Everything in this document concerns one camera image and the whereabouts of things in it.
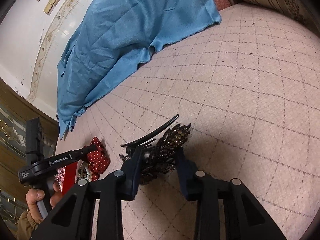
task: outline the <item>blue cloth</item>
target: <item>blue cloth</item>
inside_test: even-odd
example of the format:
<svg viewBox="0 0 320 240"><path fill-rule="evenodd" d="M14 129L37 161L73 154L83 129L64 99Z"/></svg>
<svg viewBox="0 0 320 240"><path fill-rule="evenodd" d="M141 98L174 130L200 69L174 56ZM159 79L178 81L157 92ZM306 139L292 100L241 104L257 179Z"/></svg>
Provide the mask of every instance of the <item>blue cloth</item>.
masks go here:
<svg viewBox="0 0 320 240"><path fill-rule="evenodd" d="M213 0L93 0L58 64L60 138L155 51L220 22Z"/></svg>

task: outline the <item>fingernail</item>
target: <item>fingernail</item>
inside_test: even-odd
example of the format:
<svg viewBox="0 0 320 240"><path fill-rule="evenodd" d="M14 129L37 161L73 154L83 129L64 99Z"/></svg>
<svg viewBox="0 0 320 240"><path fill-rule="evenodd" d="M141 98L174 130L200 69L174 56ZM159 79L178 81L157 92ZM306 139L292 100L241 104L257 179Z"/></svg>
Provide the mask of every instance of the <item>fingernail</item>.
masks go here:
<svg viewBox="0 0 320 240"><path fill-rule="evenodd" d="M38 196L38 197L44 197L44 191L41 190L41 189L38 189L38 190L37 190L37 196Z"/></svg>

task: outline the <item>diamond pattern sheet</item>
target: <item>diamond pattern sheet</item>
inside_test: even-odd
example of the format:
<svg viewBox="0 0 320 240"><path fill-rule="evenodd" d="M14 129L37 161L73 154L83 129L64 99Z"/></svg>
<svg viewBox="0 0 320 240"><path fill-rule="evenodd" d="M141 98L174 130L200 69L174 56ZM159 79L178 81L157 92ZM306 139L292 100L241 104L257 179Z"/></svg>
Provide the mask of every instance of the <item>diamond pattern sheet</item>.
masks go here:
<svg viewBox="0 0 320 240"><path fill-rule="evenodd" d="M216 178L241 179L287 239L299 239L320 205L319 39L253 5L220 13L220 25L167 46L88 108L57 153L97 136L107 175L122 165L120 144L179 113L193 127L186 156ZM122 210L124 239L193 239L196 203L182 197L175 171Z"/></svg>

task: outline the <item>hand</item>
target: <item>hand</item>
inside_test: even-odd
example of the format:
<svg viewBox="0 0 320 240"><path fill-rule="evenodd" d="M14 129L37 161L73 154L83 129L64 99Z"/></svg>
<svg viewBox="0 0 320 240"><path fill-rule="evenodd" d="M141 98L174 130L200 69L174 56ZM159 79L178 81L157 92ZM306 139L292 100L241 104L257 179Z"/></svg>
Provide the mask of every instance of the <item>hand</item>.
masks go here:
<svg viewBox="0 0 320 240"><path fill-rule="evenodd" d="M55 193L50 198L50 204L51 204L52 208L54 208L55 205L62 198L60 185L56 181L53 184L53 190L55 191ZM29 189L28 193L26 194L26 200L27 200L28 208L30 210L30 215L37 224L40 224L43 221L42 216L41 216L40 211L37 206L37 201L43 200L43 198L44 198L44 191L41 189L31 188L31 189Z"/></svg>

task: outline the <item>white wall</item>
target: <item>white wall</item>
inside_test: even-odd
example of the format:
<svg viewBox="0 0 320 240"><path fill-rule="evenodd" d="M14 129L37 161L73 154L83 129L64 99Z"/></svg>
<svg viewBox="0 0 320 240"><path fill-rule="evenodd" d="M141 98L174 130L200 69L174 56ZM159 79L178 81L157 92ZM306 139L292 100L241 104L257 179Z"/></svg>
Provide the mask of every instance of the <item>white wall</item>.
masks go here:
<svg viewBox="0 0 320 240"><path fill-rule="evenodd" d="M23 98L30 93L42 38L65 0L50 15L43 12L48 1L17 0L0 24L0 77Z"/></svg>

